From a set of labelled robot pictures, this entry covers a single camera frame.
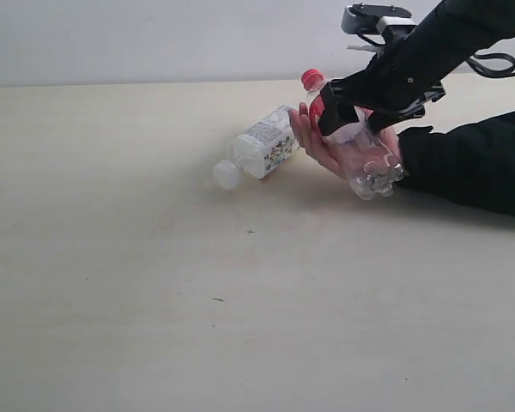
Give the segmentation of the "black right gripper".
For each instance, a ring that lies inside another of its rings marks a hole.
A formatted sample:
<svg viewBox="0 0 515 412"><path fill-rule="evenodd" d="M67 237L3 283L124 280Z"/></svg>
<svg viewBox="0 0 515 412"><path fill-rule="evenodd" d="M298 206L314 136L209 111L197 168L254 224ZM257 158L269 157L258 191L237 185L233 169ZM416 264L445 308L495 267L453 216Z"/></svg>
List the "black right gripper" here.
<svg viewBox="0 0 515 412"><path fill-rule="evenodd" d="M318 128L330 136L348 124L357 123L354 106L371 110L367 123L374 134L401 122L419 118L424 105L446 95L441 81L432 81L409 51L408 38L396 37L380 45L348 45L350 51L371 52L365 69L343 79L328 81L321 89L324 110Z"/></svg>

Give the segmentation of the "black sleeved forearm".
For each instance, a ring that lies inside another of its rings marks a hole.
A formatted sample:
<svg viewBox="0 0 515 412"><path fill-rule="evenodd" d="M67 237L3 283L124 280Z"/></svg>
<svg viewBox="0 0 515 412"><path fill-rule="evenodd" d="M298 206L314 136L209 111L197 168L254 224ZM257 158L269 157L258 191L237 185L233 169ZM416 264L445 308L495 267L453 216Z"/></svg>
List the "black sleeved forearm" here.
<svg viewBox="0 0 515 412"><path fill-rule="evenodd" d="M446 133L408 128L398 147L403 188L515 216L515 111Z"/></svg>

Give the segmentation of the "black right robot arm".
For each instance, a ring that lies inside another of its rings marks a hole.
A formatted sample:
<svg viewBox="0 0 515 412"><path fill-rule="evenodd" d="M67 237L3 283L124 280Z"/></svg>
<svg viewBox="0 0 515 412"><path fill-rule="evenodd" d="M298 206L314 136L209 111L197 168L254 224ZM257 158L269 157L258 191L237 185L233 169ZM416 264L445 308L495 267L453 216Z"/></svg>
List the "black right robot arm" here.
<svg viewBox="0 0 515 412"><path fill-rule="evenodd" d="M425 105L445 95L442 80L476 52L515 38L515 1L442 1L418 24L397 6L346 7L342 30L384 43L367 67L321 90L318 127L329 136L357 122L357 108L371 111L374 132L422 118Z"/></svg>

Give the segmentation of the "person's open bare hand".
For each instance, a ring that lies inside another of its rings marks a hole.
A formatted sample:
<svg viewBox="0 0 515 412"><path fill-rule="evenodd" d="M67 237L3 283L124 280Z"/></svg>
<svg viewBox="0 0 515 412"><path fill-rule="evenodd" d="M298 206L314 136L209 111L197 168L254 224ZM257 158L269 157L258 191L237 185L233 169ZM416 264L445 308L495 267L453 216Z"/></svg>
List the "person's open bare hand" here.
<svg viewBox="0 0 515 412"><path fill-rule="evenodd" d="M378 147L358 149L323 138L318 128L312 126L305 102L300 102L298 109L290 110L288 115L294 136L307 155L341 179L364 172L386 173L397 164L403 164L398 135L393 128L378 133L381 141Z"/></svg>

